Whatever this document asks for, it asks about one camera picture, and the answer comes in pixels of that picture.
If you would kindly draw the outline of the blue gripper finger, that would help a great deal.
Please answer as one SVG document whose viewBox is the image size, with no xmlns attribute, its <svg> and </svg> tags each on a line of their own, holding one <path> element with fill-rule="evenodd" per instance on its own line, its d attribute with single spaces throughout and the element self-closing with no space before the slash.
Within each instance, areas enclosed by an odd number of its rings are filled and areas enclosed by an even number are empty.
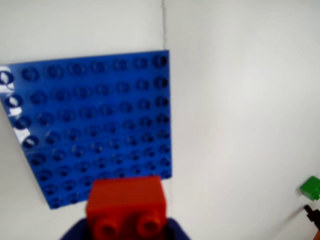
<svg viewBox="0 0 320 240">
<path fill-rule="evenodd" d="M 92 240 L 93 236 L 86 218 L 75 223 L 61 238 L 61 240 Z"/>
<path fill-rule="evenodd" d="M 167 224 L 164 228 L 164 239 L 165 240 L 191 240 L 191 238 L 186 234 L 179 223 L 173 219 L 168 218 Z"/>
</svg>

